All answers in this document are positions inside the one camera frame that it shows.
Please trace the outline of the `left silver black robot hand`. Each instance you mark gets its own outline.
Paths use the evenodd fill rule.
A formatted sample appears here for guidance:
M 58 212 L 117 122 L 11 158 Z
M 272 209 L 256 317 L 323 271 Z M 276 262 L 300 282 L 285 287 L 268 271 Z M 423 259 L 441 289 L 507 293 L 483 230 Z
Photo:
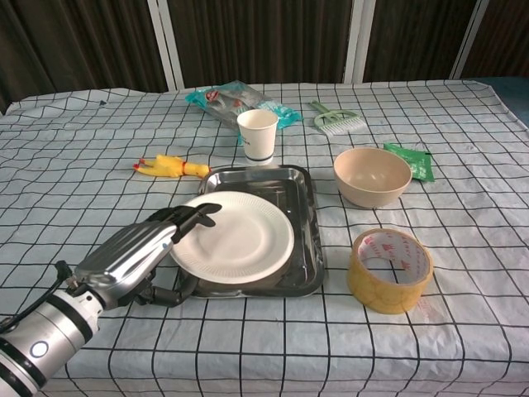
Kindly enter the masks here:
M 155 268 L 195 226 L 213 227 L 210 215 L 221 208 L 217 203 L 162 208 L 144 222 L 124 227 L 77 265 L 78 286 L 70 286 L 69 293 L 79 296 L 89 290 L 106 310 L 133 300 L 140 305 L 180 305 L 192 295 L 199 278 L 187 275 L 176 290 L 164 289 L 152 285 Z

